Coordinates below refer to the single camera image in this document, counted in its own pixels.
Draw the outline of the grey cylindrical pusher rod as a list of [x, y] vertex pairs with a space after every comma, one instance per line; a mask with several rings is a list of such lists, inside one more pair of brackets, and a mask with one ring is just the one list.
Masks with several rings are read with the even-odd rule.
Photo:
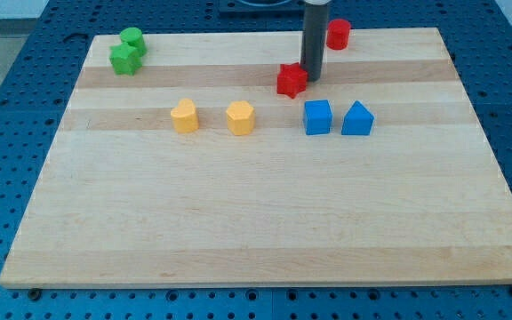
[[321, 77], [330, 0], [305, 0], [300, 50], [300, 66], [308, 81]]

